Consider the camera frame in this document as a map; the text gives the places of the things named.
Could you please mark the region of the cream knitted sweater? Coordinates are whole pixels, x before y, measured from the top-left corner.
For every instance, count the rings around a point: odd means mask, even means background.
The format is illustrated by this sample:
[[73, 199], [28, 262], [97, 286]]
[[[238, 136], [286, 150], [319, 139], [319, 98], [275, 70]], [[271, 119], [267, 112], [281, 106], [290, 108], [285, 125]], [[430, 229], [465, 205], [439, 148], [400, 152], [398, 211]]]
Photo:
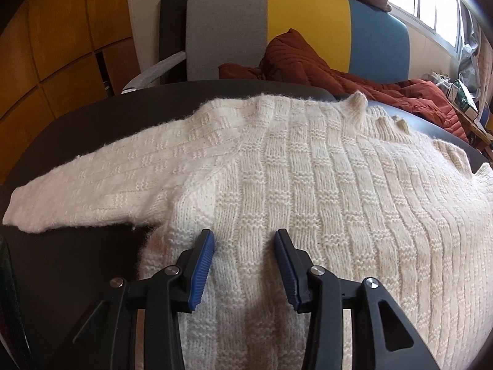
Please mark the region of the cream knitted sweater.
[[281, 228], [337, 277], [376, 277], [442, 369], [466, 369], [492, 329], [492, 170], [362, 94], [337, 103], [215, 99], [16, 188], [21, 231], [148, 225], [148, 278], [213, 231], [196, 313], [180, 319], [190, 369], [298, 369], [309, 319], [287, 302]]

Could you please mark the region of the cluttered wooden side shelf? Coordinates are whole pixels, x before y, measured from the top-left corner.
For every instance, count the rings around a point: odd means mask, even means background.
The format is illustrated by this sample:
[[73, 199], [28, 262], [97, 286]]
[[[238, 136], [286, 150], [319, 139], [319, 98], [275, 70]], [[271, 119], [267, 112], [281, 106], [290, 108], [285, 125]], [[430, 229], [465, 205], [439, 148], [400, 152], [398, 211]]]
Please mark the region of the cluttered wooden side shelf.
[[433, 82], [445, 94], [466, 132], [469, 143], [492, 162], [492, 134], [480, 123], [480, 111], [466, 85], [460, 79], [452, 81], [434, 71], [425, 74], [423, 79]]

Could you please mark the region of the rust red quilted jacket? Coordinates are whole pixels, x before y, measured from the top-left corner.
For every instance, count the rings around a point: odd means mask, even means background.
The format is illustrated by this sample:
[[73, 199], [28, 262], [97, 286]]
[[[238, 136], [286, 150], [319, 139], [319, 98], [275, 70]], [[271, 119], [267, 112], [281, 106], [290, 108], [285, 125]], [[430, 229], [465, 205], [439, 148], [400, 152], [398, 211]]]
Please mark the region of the rust red quilted jacket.
[[465, 142], [468, 140], [449, 100], [433, 82], [406, 79], [396, 84], [379, 84], [339, 72], [330, 68], [302, 34], [292, 28], [272, 39], [257, 67], [222, 64], [218, 67], [218, 72], [220, 79], [256, 79], [301, 84], [323, 88], [338, 97], [360, 91], [367, 99], [417, 115]]

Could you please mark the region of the orange wooden cabinet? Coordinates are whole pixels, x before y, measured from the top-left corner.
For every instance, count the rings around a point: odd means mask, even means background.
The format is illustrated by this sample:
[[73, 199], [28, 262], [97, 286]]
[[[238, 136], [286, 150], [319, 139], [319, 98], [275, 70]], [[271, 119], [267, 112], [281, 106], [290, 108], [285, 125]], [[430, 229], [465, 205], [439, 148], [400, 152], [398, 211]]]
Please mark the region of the orange wooden cabinet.
[[25, 0], [1, 33], [1, 177], [54, 119], [139, 71], [128, 0]]

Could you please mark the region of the black rolled mat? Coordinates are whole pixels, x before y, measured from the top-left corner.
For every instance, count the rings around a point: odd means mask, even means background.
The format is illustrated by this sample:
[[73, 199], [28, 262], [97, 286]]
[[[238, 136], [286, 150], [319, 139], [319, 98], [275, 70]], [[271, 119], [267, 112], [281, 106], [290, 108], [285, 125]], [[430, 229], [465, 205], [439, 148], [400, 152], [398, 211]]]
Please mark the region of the black rolled mat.
[[188, 0], [161, 0], [159, 20], [159, 60], [185, 50]]

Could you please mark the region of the grey yellow blue sofa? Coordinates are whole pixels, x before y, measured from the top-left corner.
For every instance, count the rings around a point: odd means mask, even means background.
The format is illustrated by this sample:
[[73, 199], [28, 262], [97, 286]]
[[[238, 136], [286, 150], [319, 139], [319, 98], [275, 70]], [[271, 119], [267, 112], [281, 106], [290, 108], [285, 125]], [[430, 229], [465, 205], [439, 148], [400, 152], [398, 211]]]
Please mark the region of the grey yellow blue sofa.
[[159, 60], [123, 91], [143, 89], [175, 67], [171, 79], [182, 82], [217, 79], [225, 63], [255, 66], [291, 28], [339, 72], [380, 84], [409, 76], [407, 27], [358, 0], [188, 0], [184, 52]]

